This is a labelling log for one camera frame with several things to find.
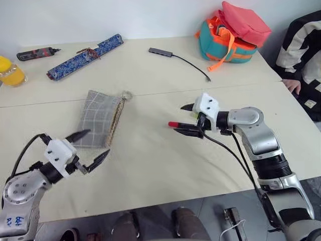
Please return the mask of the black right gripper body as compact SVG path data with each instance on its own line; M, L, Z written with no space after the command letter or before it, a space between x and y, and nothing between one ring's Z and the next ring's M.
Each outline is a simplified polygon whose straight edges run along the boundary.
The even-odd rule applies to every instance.
M207 119L207 116L202 112L198 113L196 127L197 131L200 133L211 130L211 122Z

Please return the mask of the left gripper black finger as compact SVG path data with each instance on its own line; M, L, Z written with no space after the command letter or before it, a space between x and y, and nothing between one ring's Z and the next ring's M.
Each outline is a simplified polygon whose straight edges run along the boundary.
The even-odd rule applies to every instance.
M94 160L93 163L90 164L86 169L87 172L90 173L92 172L94 169L96 169L100 164L102 164L102 162L105 160L105 158L107 157L107 155L109 154L110 149L106 150L105 152L101 153L99 156L97 156Z
M71 144L75 143L75 142L79 141L80 139L82 139L83 137L85 137L90 131L91 131L91 129L85 129L82 131L72 133L71 135L67 136L65 138L65 140Z

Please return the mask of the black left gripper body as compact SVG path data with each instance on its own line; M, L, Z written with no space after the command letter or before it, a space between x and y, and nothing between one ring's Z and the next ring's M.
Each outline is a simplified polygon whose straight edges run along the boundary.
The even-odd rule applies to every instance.
M74 173L76 170L79 170L84 175L88 173L87 167L85 165L81 165L81 163L79 162L79 157L77 155L69 164L66 165L65 170L69 175Z

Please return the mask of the person bare hand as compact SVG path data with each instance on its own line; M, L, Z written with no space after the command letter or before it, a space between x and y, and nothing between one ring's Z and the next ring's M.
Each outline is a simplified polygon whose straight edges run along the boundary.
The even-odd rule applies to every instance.
M282 82L291 93L299 95L301 91L301 82L299 80L283 79Z

